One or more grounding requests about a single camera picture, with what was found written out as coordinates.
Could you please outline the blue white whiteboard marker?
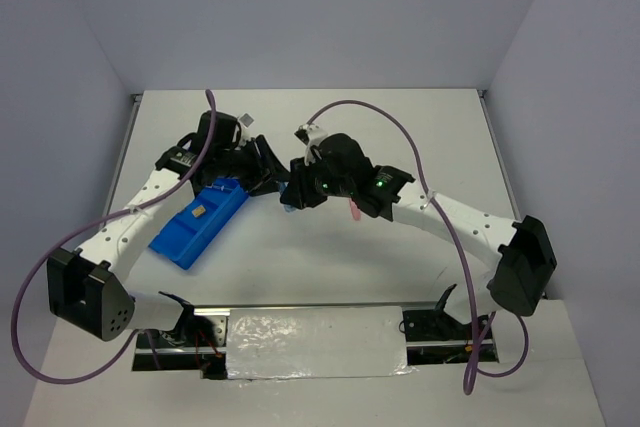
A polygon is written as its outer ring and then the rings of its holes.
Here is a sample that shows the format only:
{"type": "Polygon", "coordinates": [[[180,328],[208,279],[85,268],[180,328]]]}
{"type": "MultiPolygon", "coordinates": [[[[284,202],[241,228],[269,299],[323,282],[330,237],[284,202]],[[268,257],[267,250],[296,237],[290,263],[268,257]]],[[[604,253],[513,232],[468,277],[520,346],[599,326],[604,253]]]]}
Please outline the blue white whiteboard marker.
{"type": "Polygon", "coordinates": [[[223,193],[230,193],[233,192],[235,190],[235,187],[229,187],[229,186],[225,186],[225,185],[211,185],[209,187],[207,187],[208,190],[211,191],[219,191],[219,192],[223,192],[223,193]]]}

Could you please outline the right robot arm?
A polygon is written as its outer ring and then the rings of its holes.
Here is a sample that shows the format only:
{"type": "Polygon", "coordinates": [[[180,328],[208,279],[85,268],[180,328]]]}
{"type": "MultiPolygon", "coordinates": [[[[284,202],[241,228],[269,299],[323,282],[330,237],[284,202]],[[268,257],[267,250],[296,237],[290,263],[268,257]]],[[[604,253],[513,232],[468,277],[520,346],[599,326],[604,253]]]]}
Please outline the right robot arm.
{"type": "Polygon", "coordinates": [[[414,177],[392,166],[375,166],[359,143],[329,135],[314,124],[298,128],[305,153],[290,163],[280,201],[298,210],[331,197],[351,201],[360,213],[415,227],[451,242],[485,267],[478,279],[451,287],[436,312],[436,330],[457,338],[482,315],[505,310],[532,316],[557,267],[544,223],[530,215],[514,220],[490,215],[441,193],[426,193],[414,177]]]}

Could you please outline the small tan eraser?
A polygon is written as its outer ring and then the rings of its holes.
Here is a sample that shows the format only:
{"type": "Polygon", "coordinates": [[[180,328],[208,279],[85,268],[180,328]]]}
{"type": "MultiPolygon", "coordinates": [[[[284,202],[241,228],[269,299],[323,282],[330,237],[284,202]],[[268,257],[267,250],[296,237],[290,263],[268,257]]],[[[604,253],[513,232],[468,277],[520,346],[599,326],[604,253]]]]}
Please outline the small tan eraser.
{"type": "Polygon", "coordinates": [[[199,217],[203,216],[205,213],[206,213],[206,208],[203,205],[199,205],[195,209],[192,210],[192,215],[195,218],[199,218],[199,217]]]}

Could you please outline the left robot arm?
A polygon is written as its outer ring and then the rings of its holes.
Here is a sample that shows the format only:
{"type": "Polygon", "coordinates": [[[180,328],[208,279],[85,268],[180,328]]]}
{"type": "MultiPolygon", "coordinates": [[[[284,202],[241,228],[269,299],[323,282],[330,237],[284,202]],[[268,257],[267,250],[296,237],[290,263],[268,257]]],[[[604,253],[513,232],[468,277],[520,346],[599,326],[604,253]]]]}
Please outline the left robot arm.
{"type": "Polygon", "coordinates": [[[125,282],[152,240],[204,188],[231,178],[250,195],[277,191],[288,178],[252,118],[205,112],[195,132],[166,150],[141,189],[114,218],[74,250],[47,258],[52,314],[102,341],[127,329],[153,329],[175,346],[196,332],[194,308],[168,292],[130,293],[125,282]]]}

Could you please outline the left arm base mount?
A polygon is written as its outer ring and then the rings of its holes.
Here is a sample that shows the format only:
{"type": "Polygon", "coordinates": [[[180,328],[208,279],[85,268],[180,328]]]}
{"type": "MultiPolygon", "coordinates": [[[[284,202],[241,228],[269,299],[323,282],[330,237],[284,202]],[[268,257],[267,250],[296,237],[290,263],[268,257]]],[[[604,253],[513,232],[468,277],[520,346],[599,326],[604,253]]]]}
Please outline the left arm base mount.
{"type": "Polygon", "coordinates": [[[197,374],[201,379],[227,380],[227,315],[202,315],[181,340],[152,331],[137,336],[132,372],[197,374]]]}

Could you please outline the light blue correction tape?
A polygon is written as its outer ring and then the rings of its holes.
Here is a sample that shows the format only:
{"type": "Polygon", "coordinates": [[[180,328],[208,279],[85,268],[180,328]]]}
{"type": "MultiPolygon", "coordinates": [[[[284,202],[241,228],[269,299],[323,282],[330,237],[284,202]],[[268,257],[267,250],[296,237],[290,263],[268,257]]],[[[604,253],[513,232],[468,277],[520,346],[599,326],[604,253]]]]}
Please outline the light blue correction tape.
{"type": "Polygon", "coordinates": [[[288,186],[287,182],[280,182],[279,183],[279,200],[280,200],[280,204],[282,205],[284,210],[287,213],[291,213],[291,212],[295,212],[296,211],[296,207],[292,206],[292,205],[290,205],[288,203],[288,197],[286,195],[287,186],[288,186]]]}

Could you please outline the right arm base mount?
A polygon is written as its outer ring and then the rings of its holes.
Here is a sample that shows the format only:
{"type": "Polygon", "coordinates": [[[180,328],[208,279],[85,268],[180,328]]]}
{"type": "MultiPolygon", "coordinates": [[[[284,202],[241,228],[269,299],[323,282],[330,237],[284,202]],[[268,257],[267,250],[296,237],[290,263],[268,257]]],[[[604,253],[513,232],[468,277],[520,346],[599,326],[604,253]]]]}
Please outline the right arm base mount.
{"type": "Polygon", "coordinates": [[[405,337],[409,366],[464,364],[471,359],[472,326],[440,310],[403,310],[398,329],[405,337]]]}

